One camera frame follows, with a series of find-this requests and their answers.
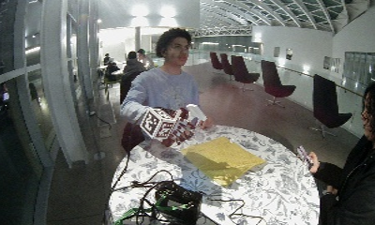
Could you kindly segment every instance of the smartphone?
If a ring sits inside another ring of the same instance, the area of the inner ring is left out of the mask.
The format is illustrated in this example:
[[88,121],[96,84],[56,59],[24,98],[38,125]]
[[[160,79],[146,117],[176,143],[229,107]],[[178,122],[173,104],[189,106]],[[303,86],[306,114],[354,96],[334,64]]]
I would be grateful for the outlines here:
[[310,169],[310,167],[313,166],[310,157],[307,156],[307,153],[305,151],[305,149],[302,148],[302,146],[297,147],[297,154],[298,154],[298,158],[299,160],[306,164],[307,168]]

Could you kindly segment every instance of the black electronic device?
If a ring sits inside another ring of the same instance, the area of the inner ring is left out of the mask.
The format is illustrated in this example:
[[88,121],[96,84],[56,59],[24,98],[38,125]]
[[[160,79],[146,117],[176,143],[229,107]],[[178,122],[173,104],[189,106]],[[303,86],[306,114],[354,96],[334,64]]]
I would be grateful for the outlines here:
[[154,208],[172,224],[196,224],[201,199],[201,193],[186,190],[173,181],[162,181],[156,186]]

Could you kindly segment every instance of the curved ceiling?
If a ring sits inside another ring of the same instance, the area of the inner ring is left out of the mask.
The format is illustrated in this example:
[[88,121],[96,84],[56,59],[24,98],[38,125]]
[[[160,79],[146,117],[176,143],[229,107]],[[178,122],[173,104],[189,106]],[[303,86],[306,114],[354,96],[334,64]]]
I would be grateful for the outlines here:
[[250,26],[288,26],[337,33],[375,0],[200,0],[194,36],[250,34]]

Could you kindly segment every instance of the red chair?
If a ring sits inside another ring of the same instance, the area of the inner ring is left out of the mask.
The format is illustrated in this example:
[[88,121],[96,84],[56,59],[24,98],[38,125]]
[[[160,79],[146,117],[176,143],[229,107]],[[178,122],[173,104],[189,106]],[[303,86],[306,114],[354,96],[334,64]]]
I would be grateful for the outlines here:
[[260,78],[260,73],[248,73],[246,63],[242,56],[232,55],[230,62],[234,81],[242,84],[242,91],[253,91],[253,89],[245,89],[245,84],[254,83]]
[[224,73],[228,75],[228,79],[232,80],[233,70],[232,70],[232,65],[229,64],[229,62],[226,60],[226,54],[220,53],[220,56],[221,56],[221,64],[222,64],[222,68],[224,68]]
[[278,105],[284,108],[285,106],[280,104],[280,101],[276,101],[276,98],[288,97],[296,90],[296,86],[282,85],[273,62],[261,60],[261,70],[265,92],[273,96],[273,99],[268,100],[269,103],[266,105]]
[[310,129],[321,131],[322,137],[325,134],[335,136],[325,131],[325,127],[335,128],[341,126],[351,116],[351,113],[338,113],[335,83],[319,75],[313,76],[313,117],[321,122],[321,127]]
[[220,60],[217,59],[216,52],[209,53],[209,58],[210,58],[212,67],[214,69],[222,69],[222,64],[221,64]]

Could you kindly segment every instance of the patterned cube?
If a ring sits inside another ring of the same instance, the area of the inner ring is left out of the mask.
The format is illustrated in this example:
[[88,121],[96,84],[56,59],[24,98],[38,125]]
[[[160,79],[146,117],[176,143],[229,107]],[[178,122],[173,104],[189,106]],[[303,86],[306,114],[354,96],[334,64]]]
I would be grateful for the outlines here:
[[140,123],[140,128],[150,138],[165,139],[176,124],[176,119],[161,109],[149,108]]

